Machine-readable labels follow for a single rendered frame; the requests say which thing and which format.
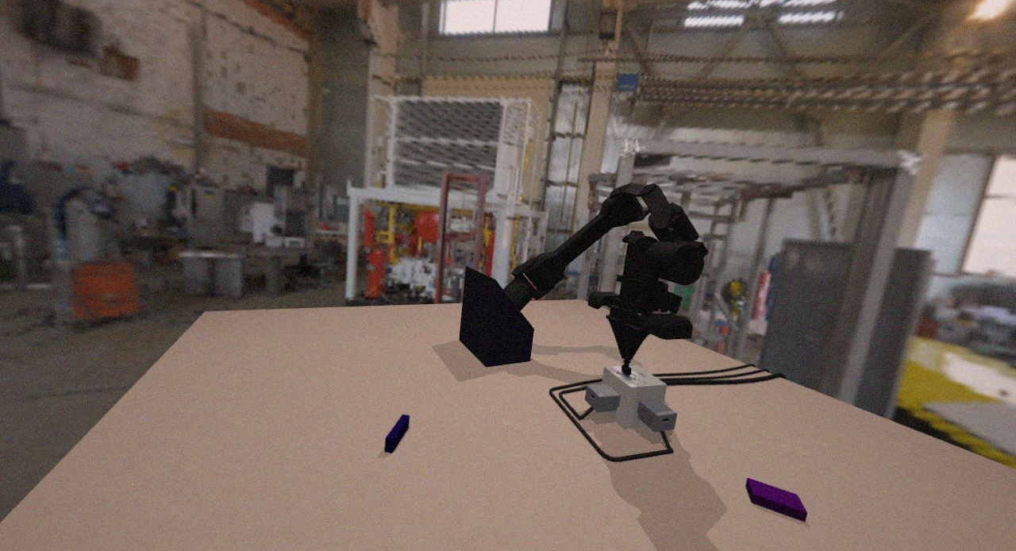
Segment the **purple flat block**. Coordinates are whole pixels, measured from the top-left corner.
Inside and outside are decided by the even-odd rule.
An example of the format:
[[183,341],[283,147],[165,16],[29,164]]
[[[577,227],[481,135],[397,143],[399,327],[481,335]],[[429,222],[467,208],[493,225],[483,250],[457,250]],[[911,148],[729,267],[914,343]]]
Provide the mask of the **purple flat block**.
[[806,512],[805,507],[801,503],[801,498],[797,494],[760,481],[754,481],[750,478],[747,478],[746,489],[752,504],[772,509],[772,511],[778,512],[778,514],[792,516],[792,518],[802,522],[806,521],[808,512]]

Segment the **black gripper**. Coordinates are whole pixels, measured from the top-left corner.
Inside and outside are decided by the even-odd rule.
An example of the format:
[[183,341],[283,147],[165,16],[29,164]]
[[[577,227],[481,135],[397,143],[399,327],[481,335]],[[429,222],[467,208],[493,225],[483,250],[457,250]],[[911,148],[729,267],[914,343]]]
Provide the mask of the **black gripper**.
[[632,360],[641,342],[649,334],[661,340],[691,338],[693,325],[689,319],[675,314],[652,313],[658,311],[658,305],[654,304],[656,288],[663,287],[664,283],[658,282],[658,277],[623,270],[623,276],[617,276],[617,282],[622,282],[619,295],[594,291],[589,295],[588,306],[610,308],[610,315],[606,318],[623,359]]

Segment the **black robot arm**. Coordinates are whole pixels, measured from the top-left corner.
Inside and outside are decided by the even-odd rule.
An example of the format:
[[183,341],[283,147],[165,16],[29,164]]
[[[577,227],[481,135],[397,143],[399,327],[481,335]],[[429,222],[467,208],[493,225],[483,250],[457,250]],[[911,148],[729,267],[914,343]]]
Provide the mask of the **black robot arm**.
[[[636,197],[642,197],[648,210],[643,210]],[[642,211],[643,210],[643,211]],[[697,282],[704,268],[704,256],[709,252],[699,239],[681,205],[668,203],[663,191],[656,184],[647,186],[626,184],[616,188],[606,198],[598,217],[588,222],[575,235],[569,237],[551,253],[541,253],[515,268],[512,282],[503,290],[521,311],[531,298],[539,300],[564,278],[564,270],[577,256],[598,242],[607,230],[643,221],[656,237],[647,237],[642,230],[631,230],[623,237],[627,244],[624,270],[639,276],[655,276],[668,282],[690,286]],[[522,273],[524,272],[524,276]],[[529,279],[526,279],[526,277]],[[534,288],[531,286],[531,283]],[[676,314],[683,298],[668,291],[666,283],[656,288],[656,301],[661,313]]]

